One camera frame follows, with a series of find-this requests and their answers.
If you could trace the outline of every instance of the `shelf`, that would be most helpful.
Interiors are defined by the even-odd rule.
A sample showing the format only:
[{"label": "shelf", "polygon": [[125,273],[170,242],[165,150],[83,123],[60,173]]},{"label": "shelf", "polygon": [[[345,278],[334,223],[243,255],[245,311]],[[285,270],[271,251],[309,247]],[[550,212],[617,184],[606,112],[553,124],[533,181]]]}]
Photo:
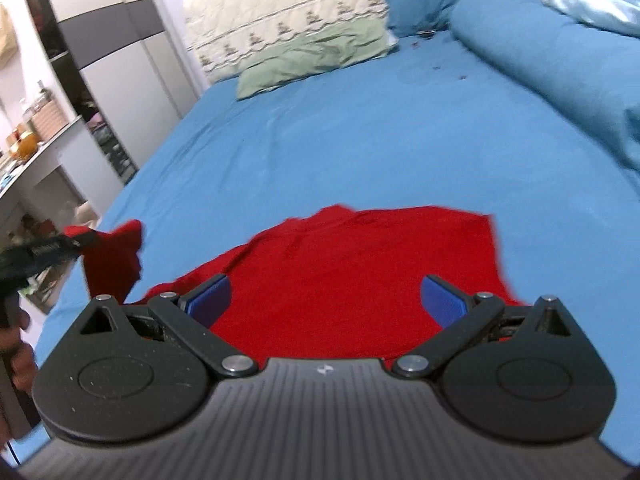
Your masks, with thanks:
[{"label": "shelf", "polygon": [[62,54],[58,54],[57,56],[52,57],[51,59],[49,59],[50,63],[55,63],[56,61],[61,60],[63,57],[65,57],[67,54],[69,53],[68,50],[65,50]]},{"label": "shelf", "polygon": [[62,128],[58,133],[56,133],[53,137],[51,137],[44,144],[42,144],[38,148],[38,151],[36,153],[34,153],[34,155],[27,162],[21,164],[20,166],[17,166],[14,169],[14,171],[15,171],[14,177],[0,190],[0,198],[2,198],[5,193],[7,193],[9,188],[16,182],[16,180],[18,180],[18,178],[20,178],[21,174],[23,174],[24,171],[28,167],[30,167],[39,158],[39,156],[42,155],[45,152],[45,150],[49,146],[51,146],[54,142],[56,142],[56,140],[58,140],[60,137],[62,137],[62,135],[64,135],[66,132],[68,132],[76,123],[78,123],[81,120],[82,120],[81,117],[75,117],[73,119],[73,121],[71,121],[64,128]]}]

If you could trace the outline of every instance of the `bed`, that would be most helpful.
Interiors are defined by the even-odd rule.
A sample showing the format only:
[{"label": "bed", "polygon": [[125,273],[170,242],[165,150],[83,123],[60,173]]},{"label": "bed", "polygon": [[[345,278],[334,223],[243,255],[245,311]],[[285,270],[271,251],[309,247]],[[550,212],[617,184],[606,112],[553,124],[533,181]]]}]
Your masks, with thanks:
[{"label": "bed", "polygon": [[[558,295],[618,386],[604,444],[640,462],[640,202],[602,142],[481,59],[451,31],[236,100],[213,85],[105,215],[145,225],[129,301],[290,217],[441,205],[494,216],[504,279]],[[44,325],[39,362],[89,300],[76,266]],[[35,431],[17,446],[46,442]]]}]

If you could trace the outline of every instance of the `screw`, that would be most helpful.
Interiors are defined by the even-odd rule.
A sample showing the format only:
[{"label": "screw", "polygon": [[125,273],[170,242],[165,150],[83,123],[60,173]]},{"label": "screw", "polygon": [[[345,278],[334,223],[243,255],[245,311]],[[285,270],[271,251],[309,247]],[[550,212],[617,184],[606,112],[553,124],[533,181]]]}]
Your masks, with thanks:
[{"label": "screw", "polygon": [[228,372],[245,372],[254,365],[254,360],[246,355],[229,355],[222,359],[222,367]]},{"label": "screw", "polygon": [[396,361],[398,367],[405,372],[423,372],[429,366],[429,360],[421,355],[403,355]]}]

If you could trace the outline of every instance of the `red t-shirt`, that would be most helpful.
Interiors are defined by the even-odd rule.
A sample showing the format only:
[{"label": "red t-shirt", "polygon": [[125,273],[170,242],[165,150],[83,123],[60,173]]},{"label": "red t-shirt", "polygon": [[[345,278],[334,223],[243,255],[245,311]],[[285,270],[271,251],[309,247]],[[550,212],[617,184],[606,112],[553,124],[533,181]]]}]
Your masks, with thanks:
[{"label": "red t-shirt", "polygon": [[210,327],[261,365],[269,357],[390,362],[441,330],[420,302],[437,274],[473,294],[512,299],[500,280],[489,216],[433,206],[322,209],[287,219],[145,299],[185,294],[218,272],[232,302]]}]

